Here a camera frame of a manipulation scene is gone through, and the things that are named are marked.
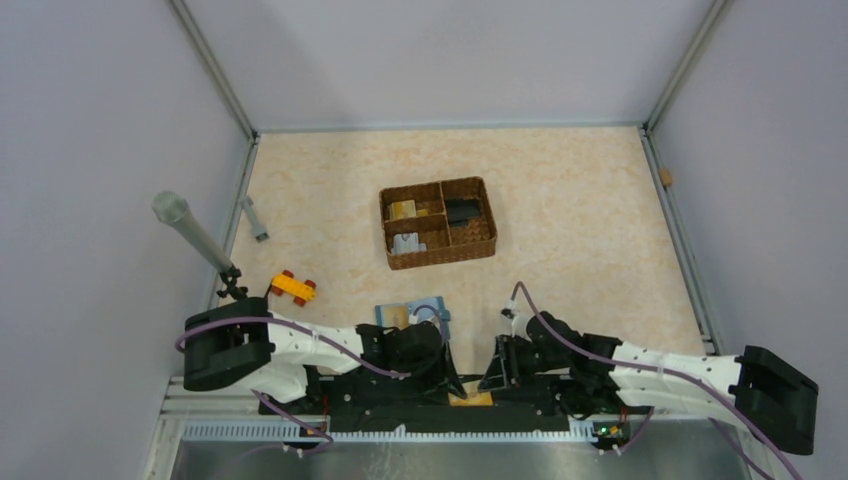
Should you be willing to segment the gold credit card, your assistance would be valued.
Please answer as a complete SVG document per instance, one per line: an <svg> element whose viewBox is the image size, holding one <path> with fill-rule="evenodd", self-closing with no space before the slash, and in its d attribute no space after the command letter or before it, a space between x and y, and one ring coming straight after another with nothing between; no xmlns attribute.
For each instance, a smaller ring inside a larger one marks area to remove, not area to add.
<svg viewBox="0 0 848 480"><path fill-rule="evenodd" d="M471 392L465 398L449 393L448 403L451 407L492 407L494 400L489 392Z"/></svg>
<svg viewBox="0 0 848 480"><path fill-rule="evenodd" d="M387 305L381 308L382 323L386 327L404 329L409 325L409 311L406 305Z"/></svg>

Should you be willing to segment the blue leather card holder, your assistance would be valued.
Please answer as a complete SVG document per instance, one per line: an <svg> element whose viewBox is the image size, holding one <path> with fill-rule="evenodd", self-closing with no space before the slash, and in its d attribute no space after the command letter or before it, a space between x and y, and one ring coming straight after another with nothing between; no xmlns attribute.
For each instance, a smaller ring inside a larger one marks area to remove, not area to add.
<svg viewBox="0 0 848 480"><path fill-rule="evenodd" d="M451 314L446 307L442 296L432 296L419 300L413 300L405 303L393 303L377 305L374 309L375 322L377 326L386 327L382 323L381 308L387 305L406 305L409 311L409 326L423 322L429 322L438 327L445 337L449 340L451 337L449 322Z"/></svg>

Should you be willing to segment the woven wicker tray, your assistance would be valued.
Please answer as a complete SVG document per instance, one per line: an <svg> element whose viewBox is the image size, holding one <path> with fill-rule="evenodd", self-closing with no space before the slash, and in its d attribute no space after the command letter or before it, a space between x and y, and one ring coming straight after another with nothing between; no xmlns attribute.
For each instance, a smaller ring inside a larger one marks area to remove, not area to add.
<svg viewBox="0 0 848 480"><path fill-rule="evenodd" d="M477 199L481 216L466 227L450 228L445 200L456 198ZM388 187L379 192L378 200L384 251L392 270L470 261L496 253L498 230L486 183L479 176ZM403 200L415 200L429 214L389 221L387 207Z"/></svg>

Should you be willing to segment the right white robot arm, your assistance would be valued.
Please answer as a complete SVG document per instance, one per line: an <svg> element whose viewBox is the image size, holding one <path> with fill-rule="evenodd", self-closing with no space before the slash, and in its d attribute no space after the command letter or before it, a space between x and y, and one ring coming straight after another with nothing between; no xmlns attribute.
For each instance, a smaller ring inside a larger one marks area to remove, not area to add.
<svg viewBox="0 0 848 480"><path fill-rule="evenodd" d="M740 355L690 356L639 347L615 337L581 334L543 311L505 308L511 331L495 351L479 388L516 392L548 384L570 415L621 406L711 417L759 430L780 451L814 451L819 387L764 347Z"/></svg>

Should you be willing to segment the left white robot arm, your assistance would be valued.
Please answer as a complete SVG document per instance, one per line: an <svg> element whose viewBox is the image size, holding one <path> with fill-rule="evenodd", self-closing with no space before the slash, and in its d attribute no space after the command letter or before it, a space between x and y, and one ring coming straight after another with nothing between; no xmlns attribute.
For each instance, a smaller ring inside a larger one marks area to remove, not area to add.
<svg viewBox="0 0 848 480"><path fill-rule="evenodd" d="M175 342L184 359L184 386L193 392L238 385L297 413L319 404L311 372L362 382L380 399L392 395L467 393L450 356L437 316L400 328L377 324L323 327L269 309L248 297L188 318Z"/></svg>

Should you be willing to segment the black VIP card stack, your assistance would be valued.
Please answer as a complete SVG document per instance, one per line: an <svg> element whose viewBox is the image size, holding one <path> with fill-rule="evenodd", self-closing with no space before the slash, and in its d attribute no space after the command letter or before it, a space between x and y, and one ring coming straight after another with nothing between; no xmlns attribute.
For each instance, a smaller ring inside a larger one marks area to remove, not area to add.
<svg viewBox="0 0 848 480"><path fill-rule="evenodd" d="M474 198L446 199L445 213L450 228L461 228L468 226L472 219L479 218L482 208Z"/></svg>

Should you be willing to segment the yellow red toy car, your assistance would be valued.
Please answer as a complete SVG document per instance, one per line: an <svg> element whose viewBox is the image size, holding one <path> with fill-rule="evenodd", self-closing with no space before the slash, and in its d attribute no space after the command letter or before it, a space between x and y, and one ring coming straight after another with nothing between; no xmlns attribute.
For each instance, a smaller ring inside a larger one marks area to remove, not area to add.
<svg viewBox="0 0 848 480"><path fill-rule="evenodd" d="M298 280L290 270L283 270L275 275L270 282L270 292L281 296L288 294L292 297L293 302L304 307L311 302L316 296L317 285L312 280Z"/></svg>

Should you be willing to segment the black tube clamp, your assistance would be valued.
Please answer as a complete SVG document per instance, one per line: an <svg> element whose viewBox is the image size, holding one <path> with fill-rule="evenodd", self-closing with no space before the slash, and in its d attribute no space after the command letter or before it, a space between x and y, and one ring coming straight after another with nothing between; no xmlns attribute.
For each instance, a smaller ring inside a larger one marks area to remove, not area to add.
<svg viewBox="0 0 848 480"><path fill-rule="evenodd" d="M221 288L216 291L216 295L221 299L232 298L235 301L247 298L248 288L238 285L238 279L241 276L241 271L235 266L220 271L218 277L221 281Z"/></svg>

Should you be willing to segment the small tan cork piece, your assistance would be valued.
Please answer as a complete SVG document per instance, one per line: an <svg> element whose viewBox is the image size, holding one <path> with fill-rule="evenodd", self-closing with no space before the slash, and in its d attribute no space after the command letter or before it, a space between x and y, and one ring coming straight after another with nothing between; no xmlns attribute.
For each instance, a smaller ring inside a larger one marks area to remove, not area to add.
<svg viewBox="0 0 848 480"><path fill-rule="evenodd" d="M673 177L668 169L660 168L658 170L658 175L664 188L668 188L673 184Z"/></svg>

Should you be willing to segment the grey metal tube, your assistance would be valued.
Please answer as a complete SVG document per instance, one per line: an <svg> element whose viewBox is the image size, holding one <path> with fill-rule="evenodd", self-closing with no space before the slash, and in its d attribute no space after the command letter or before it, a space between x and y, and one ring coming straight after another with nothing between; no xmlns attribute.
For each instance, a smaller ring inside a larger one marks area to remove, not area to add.
<svg viewBox="0 0 848 480"><path fill-rule="evenodd" d="M194 217L188 202L171 190L157 193L151 203L156 218L174 229L217 272L234 268L231 259Z"/></svg>

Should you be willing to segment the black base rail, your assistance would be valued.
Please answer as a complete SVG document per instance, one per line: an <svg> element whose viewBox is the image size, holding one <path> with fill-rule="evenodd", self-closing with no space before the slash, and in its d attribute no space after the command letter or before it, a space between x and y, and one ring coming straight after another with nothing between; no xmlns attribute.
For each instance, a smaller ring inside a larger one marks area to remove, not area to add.
<svg viewBox="0 0 848 480"><path fill-rule="evenodd" d="M467 394L478 392L481 375L460 375ZM451 407L448 401L400 401L398 381L385 377L321 377L299 400L272 405L296 416L327 419L335 433L528 433L566 431L585 420L567 406L574 390L559 376L536 376L517 388L489 392L492 407Z"/></svg>

